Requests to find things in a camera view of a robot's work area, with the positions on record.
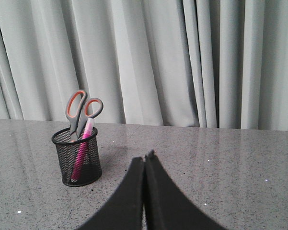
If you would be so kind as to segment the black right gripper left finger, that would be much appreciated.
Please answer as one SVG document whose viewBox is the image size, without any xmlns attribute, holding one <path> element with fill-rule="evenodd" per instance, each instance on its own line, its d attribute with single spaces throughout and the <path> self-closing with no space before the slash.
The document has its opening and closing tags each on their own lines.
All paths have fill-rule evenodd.
<svg viewBox="0 0 288 230">
<path fill-rule="evenodd" d="M 122 182 L 80 230 L 140 230 L 143 215 L 144 161 L 133 158 Z"/>
</svg>

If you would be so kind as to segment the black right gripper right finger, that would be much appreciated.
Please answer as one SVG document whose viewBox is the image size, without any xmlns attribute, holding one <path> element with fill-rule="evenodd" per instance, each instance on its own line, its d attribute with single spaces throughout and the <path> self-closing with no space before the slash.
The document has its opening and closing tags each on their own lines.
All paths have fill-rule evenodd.
<svg viewBox="0 0 288 230">
<path fill-rule="evenodd" d="M 146 222 L 149 230 L 223 230 L 177 187 L 152 150 L 145 156 Z"/>
</svg>

